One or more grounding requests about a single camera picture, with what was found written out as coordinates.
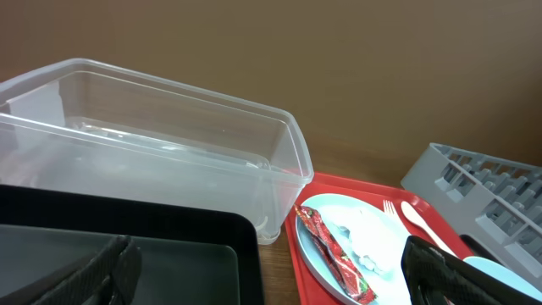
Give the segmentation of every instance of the white napkin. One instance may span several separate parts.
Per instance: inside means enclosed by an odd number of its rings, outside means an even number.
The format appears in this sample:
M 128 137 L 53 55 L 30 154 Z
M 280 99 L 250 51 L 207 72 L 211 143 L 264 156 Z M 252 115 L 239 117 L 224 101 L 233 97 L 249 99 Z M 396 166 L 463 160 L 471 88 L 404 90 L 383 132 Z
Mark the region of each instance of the white napkin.
M 321 208 L 320 213 L 348 231 L 351 249 L 365 268 L 385 277 L 401 261 L 404 243 L 379 218 L 364 213 L 363 208 L 328 206 Z

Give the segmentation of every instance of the gray dish rack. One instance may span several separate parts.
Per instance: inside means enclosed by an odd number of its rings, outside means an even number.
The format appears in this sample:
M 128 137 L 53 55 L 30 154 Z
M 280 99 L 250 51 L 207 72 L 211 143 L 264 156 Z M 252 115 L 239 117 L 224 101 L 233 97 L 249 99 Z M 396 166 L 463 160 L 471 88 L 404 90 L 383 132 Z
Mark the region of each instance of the gray dish rack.
M 401 181 L 542 290 L 542 168 L 431 143 Z

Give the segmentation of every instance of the red wrapper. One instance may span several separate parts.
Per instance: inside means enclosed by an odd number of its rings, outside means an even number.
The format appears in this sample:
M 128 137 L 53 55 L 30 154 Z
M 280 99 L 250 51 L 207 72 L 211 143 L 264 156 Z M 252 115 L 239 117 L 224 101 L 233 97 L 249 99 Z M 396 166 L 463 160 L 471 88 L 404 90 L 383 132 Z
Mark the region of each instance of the red wrapper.
M 329 233 L 320 213 L 309 207 L 295 207 L 297 215 L 311 232 L 312 241 L 322 253 L 331 274 L 346 294 L 360 304 L 369 304 L 374 301 L 377 298 L 376 294 L 363 279 L 354 263 L 346 256 L 339 243 Z

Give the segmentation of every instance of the plastic spoon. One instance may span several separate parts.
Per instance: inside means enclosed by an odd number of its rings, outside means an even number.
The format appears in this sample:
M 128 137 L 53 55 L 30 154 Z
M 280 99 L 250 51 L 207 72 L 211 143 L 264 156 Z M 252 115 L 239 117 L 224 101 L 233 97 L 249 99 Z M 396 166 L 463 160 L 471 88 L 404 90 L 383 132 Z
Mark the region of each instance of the plastic spoon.
M 405 214 L 406 219 L 408 219 L 413 224 L 417 225 L 418 227 L 422 228 L 429 237 L 431 237 L 434 241 L 434 243 L 439 246 L 442 250 L 448 252 L 449 254 L 457 257 L 457 255 L 440 239 L 436 233 L 434 233 L 431 228 L 427 225 L 425 220 L 423 220 L 422 216 L 414 209 L 412 205 L 408 202 L 401 202 L 401 210 Z

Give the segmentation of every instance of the wooden table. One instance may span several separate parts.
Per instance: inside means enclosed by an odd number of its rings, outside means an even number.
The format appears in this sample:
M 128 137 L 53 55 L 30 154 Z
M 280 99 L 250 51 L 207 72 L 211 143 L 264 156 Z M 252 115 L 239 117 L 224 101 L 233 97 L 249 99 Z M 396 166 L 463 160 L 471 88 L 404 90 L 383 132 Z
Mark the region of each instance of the wooden table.
M 363 150 L 349 142 L 304 130 L 312 163 L 317 171 L 399 187 L 415 161 L 400 154 Z M 266 304 L 300 304 L 290 249 L 283 226 L 279 239 L 260 246 Z

